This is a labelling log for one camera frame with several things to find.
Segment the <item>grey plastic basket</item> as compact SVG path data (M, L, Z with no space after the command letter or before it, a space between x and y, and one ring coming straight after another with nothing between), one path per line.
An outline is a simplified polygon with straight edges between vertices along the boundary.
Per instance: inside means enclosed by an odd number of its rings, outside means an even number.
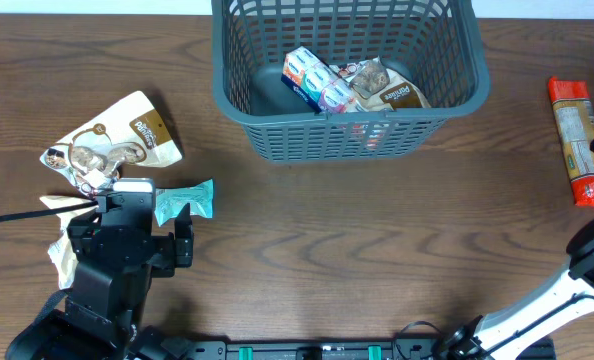
M275 163L399 157L490 88L470 0L214 0L213 95Z

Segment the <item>Kleenex tissue multipack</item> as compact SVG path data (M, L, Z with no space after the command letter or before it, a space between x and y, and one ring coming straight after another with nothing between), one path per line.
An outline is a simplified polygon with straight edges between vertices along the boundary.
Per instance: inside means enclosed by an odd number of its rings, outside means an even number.
M358 113L349 111L353 92L330 66L299 47L285 56L281 80L317 113Z

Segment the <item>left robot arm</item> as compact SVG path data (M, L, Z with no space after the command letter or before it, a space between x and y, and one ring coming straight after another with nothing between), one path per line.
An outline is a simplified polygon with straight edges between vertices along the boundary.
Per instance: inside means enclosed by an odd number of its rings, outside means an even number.
M184 205L166 236L152 233L155 196L109 191L66 228L78 263L72 286L54 293L9 345L8 359L123 359L137 338L155 278L193 259L193 224Z

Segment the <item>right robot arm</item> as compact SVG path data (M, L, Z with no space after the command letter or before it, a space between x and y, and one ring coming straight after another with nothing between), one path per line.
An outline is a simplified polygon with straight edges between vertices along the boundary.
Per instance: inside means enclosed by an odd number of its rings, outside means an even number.
M535 342L594 312L594 220L571 239L561 269L519 302L479 316L437 345L441 359L516 359Z

